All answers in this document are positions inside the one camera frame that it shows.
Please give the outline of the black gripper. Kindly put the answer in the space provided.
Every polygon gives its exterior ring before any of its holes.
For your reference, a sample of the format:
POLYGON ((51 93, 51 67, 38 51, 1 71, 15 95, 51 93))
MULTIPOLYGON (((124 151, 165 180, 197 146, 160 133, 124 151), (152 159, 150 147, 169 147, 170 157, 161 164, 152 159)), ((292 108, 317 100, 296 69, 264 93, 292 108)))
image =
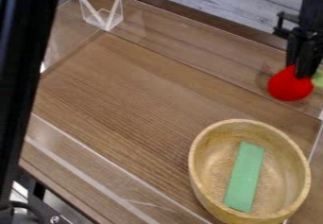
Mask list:
POLYGON ((296 76, 309 78, 323 60, 323 0, 301 0, 298 14, 280 11, 276 16, 272 34, 288 38, 286 65, 296 63, 296 76))

